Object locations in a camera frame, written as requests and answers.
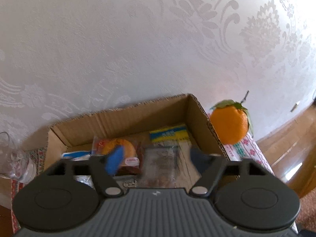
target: embossed wallpaper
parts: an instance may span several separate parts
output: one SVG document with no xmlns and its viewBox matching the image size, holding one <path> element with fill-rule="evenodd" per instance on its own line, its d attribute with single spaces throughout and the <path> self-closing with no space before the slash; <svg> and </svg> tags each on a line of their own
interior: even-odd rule
<svg viewBox="0 0 316 237">
<path fill-rule="evenodd" d="M 0 0 L 0 129 L 32 149 L 79 113 L 181 92 L 208 109 L 250 90 L 257 140 L 312 102 L 313 4 Z"/>
</svg>

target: embroidered tablecloth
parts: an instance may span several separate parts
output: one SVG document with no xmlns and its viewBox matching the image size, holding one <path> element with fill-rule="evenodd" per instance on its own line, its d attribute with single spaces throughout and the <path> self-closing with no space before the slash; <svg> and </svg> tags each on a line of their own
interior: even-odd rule
<svg viewBox="0 0 316 237">
<path fill-rule="evenodd" d="M 32 150 L 29 152 L 29 154 L 36 165 L 36 175 L 39 175 L 44 170 L 46 148 Z M 19 190 L 23 188 L 23 186 L 23 183 L 20 183 L 16 180 L 11 180 L 11 207 L 14 196 L 19 192 Z M 20 229 L 20 225 L 16 220 L 13 210 L 11 210 L 11 218 L 13 233 L 16 233 Z"/>
<path fill-rule="evenodd" d="M 250 133 L 234 145 L 224 145 L 226 153 L 231 161 L 241 161 L 242 158 L 251 158 L 273 174 L 273 171 L 263 156 Z"/>
</svg>

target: orange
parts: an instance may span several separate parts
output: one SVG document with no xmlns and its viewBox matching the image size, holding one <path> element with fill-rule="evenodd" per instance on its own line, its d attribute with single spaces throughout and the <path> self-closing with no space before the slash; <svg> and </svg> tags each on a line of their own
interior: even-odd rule
<svg viewBox="0 0 316 237">
<path fill-rule="evenodd" d="M 210 121 L 223 144 L 238 143 L 249 129 L 247 114 L 233 105 L 216 108 Z"/>
<path fill-rule="evenodd" d="M 124 147 L 124 157 L 131 158 L 136 157 L 136 150 L 134 145 L 125 139 L 113 139 L 106 143 L 103 147 L 102 154 L 106 155 L 110 153 L 116 146 L 122 145 Z"/>
</svg>

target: cardboard flap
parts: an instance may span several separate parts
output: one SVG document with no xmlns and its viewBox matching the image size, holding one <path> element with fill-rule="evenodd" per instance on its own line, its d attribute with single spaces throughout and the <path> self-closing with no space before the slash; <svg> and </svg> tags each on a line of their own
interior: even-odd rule
<svg viewBox="0 0 316 237">
<path fill-rule="evenodd" d="M 44 170 L 49 168 L 53 163 L 60 160 L 61 154 L 67 151 L 67 146 L 58 138 L 50 129 L 48 131 L 47 151 L 44 163 Z"/>
<path fill-rule="evenodd" d="M 184 122 L 187 94 L 152 100 L 125 109 L 83 115 L 52 127 L 69 147 L 91 143 L 96 135 L 115 138 Z"/>
<path fill-rule="evenodd" d="M 220 142 L 211 122 L 208 120 L 204 109 L 193 95 L 189 96 L 189 106 L 185 122 L 203 152 L 223 154 L 228 159 L 224 146 Z"/>
</svg>

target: packaged pastry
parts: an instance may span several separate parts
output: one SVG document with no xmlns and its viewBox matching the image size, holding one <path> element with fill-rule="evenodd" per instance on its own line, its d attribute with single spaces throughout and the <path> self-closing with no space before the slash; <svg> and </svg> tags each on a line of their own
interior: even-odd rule
<svg viewBox="0 0 316 237">
<path fill-rule="evenodd" d="M 122 138 L 104 139 L 94 137 L 92 155 L 111 155 L 118 148 L 123 149 L 123 159 L 115 175 L 138 175 L 143 159 L 141 142 L 130 141 Z"/>
</svg>

